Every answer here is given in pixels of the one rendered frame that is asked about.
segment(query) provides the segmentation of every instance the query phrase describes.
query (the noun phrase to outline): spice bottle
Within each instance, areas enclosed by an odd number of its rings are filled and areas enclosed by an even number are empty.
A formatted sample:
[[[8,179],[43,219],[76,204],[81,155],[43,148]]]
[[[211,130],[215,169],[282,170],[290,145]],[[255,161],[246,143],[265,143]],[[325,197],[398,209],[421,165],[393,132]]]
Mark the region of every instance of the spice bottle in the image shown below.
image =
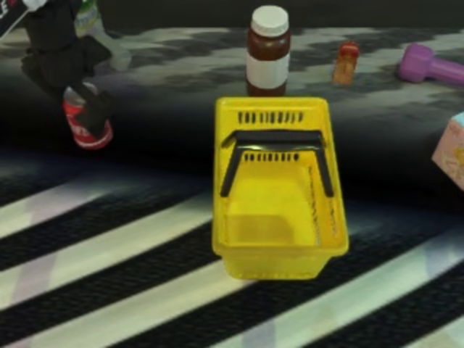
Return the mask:
[[[250,96],[285,95],[290,38],[285,9],[261,6],[253,12],[246,56],[246,89]]]

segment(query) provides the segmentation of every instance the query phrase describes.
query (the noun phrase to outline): pink box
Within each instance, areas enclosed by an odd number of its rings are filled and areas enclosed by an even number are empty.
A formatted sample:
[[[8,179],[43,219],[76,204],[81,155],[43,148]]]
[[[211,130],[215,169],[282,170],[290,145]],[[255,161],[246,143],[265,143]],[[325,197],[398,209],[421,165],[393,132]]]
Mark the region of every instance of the pink box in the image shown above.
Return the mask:
[[[449,121],[432,160],[464,191],[464,112]]]

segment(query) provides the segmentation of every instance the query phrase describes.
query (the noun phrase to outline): dumbbell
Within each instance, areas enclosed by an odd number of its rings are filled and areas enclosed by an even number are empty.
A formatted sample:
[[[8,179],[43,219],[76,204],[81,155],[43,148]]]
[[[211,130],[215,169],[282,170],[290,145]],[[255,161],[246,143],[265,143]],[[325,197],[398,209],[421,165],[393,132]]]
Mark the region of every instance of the dumbbell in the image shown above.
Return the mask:
[[[431,48],[418,43],[406,48],[397,74],[402,80],[414,83],[434,78],[464,85],[464,65],[436,58]]]

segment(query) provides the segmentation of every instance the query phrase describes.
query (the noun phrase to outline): bottle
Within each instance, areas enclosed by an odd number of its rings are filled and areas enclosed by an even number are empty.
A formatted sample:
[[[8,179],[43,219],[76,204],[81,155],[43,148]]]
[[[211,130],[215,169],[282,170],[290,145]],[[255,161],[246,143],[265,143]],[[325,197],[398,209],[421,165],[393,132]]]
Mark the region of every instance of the bottle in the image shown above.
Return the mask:
[[[83,0],[74,25],[79,37],[93,36],[99,43],[109,49],[111,52],[109,65],[113,69],[124,71],[129,68],[132,55],[115,39],[106,34],[96,0]]]
[[[283,96],[289,75],[289,15],[278,6],[258,7],[247,36],[246,89],[249,96]]]

